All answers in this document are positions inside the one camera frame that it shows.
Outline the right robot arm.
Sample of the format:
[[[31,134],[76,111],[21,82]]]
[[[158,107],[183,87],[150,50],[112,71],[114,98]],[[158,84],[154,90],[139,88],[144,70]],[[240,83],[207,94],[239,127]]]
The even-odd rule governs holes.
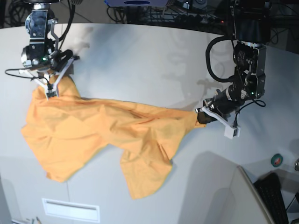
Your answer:
[[[73,57],[71,50],[62,51],[61,47],[68,34],[75,15],[75,5],[67,1],[69,20],[66,30],[59,37],[54,29],[58,23],[50,5],[58,0],[25,0],[32,6],[31,13],[25,20],[25,29],[29,34],[29,44],[23,48],[21,63],[25,70],[58,73],[63,70],[67,62]]]

